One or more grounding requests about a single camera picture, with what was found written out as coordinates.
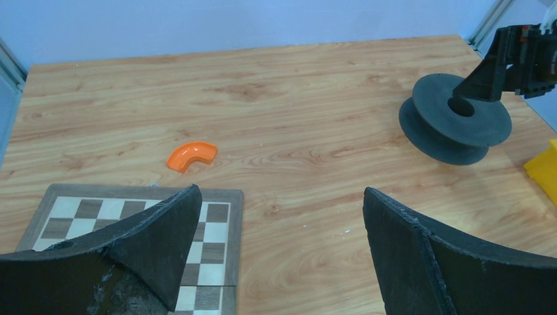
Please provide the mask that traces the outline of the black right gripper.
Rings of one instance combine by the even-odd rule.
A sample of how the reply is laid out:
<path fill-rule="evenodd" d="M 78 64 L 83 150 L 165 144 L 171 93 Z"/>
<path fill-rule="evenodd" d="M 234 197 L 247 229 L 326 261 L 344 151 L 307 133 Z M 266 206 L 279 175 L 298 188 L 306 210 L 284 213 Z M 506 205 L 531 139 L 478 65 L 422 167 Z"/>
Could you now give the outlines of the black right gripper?
<path fill-rule="evenodd" d="M 497 30 L 498 54 L 487 55 L 454 89 L 454 98 L 495 102 L 503 92 L 524 98 L 556 88 L 556 35 L 540 24 Z"/>

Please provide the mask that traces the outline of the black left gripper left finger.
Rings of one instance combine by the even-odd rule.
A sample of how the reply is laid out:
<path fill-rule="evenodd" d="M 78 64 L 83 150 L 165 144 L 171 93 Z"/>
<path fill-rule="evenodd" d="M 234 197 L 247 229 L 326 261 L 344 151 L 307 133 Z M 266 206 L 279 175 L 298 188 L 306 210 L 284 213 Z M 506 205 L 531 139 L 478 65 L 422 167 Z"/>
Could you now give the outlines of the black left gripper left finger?
<path fill-rule="evenodd" d="M 2 314 L 167 314 L 198 226 L 197 185 L 42 251 L 1 255 Z"/>

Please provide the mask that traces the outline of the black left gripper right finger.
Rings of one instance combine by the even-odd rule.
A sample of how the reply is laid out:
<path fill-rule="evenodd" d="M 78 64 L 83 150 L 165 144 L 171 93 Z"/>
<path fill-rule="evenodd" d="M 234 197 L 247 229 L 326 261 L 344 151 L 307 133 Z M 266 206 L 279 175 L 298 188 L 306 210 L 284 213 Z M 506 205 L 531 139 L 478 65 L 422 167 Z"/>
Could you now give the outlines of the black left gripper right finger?
<path fill-rule="evenodd" d="M 388 314 L 555 314 L 556 259 L 477 238 L 366 188 L 363 218 Z"/>

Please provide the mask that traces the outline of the black cable spool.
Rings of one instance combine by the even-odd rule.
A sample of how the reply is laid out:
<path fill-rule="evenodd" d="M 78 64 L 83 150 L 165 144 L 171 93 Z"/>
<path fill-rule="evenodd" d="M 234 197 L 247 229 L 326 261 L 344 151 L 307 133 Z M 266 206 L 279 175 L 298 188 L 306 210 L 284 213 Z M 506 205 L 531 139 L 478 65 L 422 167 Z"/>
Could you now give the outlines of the black cable spool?
<path fill-rule="evenodd" d="M 471 165 L 511 134 L 512 121 L 499 102 L 453 96 L 463 77 L 433 73 L 421 77 L 399 109 L 399 124 L 415 147 L 440 162 Z"/>

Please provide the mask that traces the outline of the wooden chessboard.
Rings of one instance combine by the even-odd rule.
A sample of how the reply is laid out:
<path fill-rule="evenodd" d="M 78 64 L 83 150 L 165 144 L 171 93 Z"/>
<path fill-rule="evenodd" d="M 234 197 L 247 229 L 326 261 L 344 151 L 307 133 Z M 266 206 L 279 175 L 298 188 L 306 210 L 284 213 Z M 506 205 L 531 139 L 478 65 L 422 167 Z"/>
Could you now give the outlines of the wooden chessboard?
<path fill-rule="evenodd" d="M 52 184 L 17 250 L 41 251 L 104 228 L 176 194 L 178 188 Z M 179 288 L 176 314 L 236 314 L 243 193 L 202 191 L 200 218 Z"/>

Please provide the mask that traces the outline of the yellow plastic bin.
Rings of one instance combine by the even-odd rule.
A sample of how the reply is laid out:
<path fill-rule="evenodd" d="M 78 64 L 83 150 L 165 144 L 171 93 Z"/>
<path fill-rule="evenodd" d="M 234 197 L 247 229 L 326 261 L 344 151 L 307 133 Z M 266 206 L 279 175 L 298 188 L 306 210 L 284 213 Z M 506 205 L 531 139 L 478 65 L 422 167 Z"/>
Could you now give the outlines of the yellow plastic bin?
<path fill-rule="evenodd" d="M 529 178 L 533 179 L 556 205 L 556 139 L 549 140 L 550 147 L 524 164 Z"/>

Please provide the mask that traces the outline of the orange curved plastic piece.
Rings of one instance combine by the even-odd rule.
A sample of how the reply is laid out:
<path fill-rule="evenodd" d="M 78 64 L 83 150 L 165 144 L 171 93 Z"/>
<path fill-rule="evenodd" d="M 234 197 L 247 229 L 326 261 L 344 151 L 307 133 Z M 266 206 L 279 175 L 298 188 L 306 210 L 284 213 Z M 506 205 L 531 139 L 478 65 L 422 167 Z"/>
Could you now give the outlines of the orange curved plastic piece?
<path fill-rule="evenodd" d="M 209 142 L 188 142 L 176 148 L 167 158 L 169 169 L 185 173 L 192 163 L 211 164 L 218 153 L 217 146 Z"/>

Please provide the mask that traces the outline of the aluminium frame post right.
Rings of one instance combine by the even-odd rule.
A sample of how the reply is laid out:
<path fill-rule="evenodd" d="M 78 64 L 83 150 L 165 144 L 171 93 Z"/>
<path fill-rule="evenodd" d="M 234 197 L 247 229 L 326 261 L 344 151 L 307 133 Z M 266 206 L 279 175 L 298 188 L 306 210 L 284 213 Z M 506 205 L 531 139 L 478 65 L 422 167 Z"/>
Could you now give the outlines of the aluminium frame post right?
<path fill-rule="evenodd" d="M 477 49 L 495 28 L 502 16 L 508 11 L 515 0 L 497 0 L 482 18 L 476 29 L 466 39 L 469 46 Z"/>

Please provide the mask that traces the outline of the aluminium frame post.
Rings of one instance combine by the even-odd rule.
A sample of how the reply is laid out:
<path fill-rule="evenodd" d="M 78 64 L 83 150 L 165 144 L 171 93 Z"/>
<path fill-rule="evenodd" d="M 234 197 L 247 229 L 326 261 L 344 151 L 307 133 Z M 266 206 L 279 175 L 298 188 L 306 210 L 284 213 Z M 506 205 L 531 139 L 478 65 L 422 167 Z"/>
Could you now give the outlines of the aluminium frame post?
<path fill-rule="evenodd" d="M 23 92 L 28 71 L 17 60 L 3 39 L 1 39 L 1 73 L 14 89 Z"/>
<path fill-rule="evenodd" d="M 477 49 L 495 28 L 502 16 L 508 11 L 515 0 L 497 0 L 482 18 L 476 29 L 466 39 L 469 46 Z"/>

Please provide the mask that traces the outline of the aluminium frame post left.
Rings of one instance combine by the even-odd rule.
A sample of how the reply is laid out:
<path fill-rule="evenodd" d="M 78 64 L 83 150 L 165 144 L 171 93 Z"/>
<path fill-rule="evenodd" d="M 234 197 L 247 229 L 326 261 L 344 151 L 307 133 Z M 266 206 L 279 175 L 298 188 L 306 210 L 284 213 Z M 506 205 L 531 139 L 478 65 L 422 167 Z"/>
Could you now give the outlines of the aluminium frame post left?
<path fill-rule="evenodd" d="M 23 92 L 28 71 L 17 60 L 3 39 L 1 39 L 1 73 L 14 89 Z"/>

